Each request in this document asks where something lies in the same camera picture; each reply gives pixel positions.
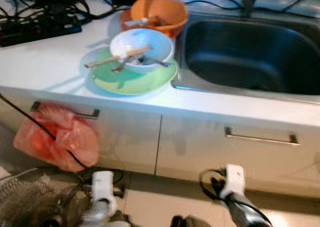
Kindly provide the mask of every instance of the bowl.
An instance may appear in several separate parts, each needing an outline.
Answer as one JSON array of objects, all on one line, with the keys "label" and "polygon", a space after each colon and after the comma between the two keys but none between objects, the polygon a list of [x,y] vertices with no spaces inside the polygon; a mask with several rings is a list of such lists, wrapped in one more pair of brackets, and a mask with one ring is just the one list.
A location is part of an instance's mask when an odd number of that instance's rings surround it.
[{"label": "bowl", "polygon": [[[174,55],[174,44],[165,34],[147,28],[130,29],[116,35],[110,43],[113,56],[124,57],[128,51],[149,46],[150,50],[143,53],[145,57],[168,62]],[[147,73],[161,67],[158,63],[141,64],[136,58],[124,66],[127,70],[137,73]]]},{"label": "bowl", "polygon": [[147,25],[146,28],[160,31],[170,38],[177,37],[188,21],[185,3],[179,0],[137,0],[130,10],[132,20],[157,17],[164,25]]}]

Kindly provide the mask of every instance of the power strip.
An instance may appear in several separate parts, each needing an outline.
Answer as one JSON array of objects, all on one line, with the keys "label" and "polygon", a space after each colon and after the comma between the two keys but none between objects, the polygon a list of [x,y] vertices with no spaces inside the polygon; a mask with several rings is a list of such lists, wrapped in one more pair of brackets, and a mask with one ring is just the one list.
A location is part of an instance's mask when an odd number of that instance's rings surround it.
[{"label": "power strip", "polygon": [[63,21],[44,14],[31,20],[8,20],[0,23],[0,46],[13,46],[81,31],[82,28],[76,16],[67,16]]}]

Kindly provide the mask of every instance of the cabinet handle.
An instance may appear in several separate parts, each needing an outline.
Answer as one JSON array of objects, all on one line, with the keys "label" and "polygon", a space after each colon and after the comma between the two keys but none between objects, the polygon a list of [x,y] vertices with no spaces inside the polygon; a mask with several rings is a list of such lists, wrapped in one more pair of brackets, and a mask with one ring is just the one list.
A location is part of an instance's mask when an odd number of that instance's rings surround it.
[{"label": "cabinet handle", "polygon": [[230,127],[224,128],[224,134],[226,138],[228,137],[228,138],[237,138],[237,139],[245,139],[245,140],[252,140],[252,141],[264,141],[264,142],[278,143],[278,144],[289,144],[292,146],[301,146],[301,144],[298,143],[298,139],[295,134],[289,135],[290,141],[283,141],[283,140],[269,139],[269,138],[249,137],[244,135],[233,134],[232,129]]},{"label": "cabinet handle", "polygon": [[[32,112],[39,112],[39,106],[41,105],[41,102],[36,101],[32,104],[30,111]],[[75,116],[78,118],[83,118],[83,119],[90,119],[90,120],[97,120],[100,115],[100,110],[95,109],[93,110],[92,114],[84,114],[84,113],[76,113]]]}]

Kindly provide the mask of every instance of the white bowl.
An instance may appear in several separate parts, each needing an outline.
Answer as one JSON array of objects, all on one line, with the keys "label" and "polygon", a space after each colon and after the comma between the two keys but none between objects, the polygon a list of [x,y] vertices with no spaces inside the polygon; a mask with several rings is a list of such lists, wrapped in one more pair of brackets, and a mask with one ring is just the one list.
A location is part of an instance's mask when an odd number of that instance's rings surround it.
[{"label": "white bowl", "polygon": [[[110,43],[110,52],[113,56],[125,56],[126,52],[149,46],[150,50],[143,53],[144,56],[159,61],[168,62],[174,55],[174,44],[165,34],[147,28],[130,29],[116,35]],[[162,67],[158,63],[137,64],[133,60],[125,64],[127,70],[146,73]]]}]

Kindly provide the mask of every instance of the cabinet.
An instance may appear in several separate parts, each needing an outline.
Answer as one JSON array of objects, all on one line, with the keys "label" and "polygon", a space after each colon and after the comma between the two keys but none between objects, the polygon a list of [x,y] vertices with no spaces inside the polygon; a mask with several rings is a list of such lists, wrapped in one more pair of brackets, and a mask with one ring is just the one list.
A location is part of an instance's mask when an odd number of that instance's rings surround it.
[{"label": "cabinet", "polygon": [[243,166],[249,189],[319,196],[319,133],[165,115],[156,174],[198,181],[200,172],[230,163]]},{"label": "cabinet", "polygon": [[[29,111],[35,99],[3,93],[25,111]],[[87,120],[98,134],[100,166],[154,174],[157,158],[160,114],[132,110],[100,108],[97,106],[60,103],[81,114],[91,114],[99,109],[96,120]],[[24,117],[0,101],[0,123],[17,131]]]}]

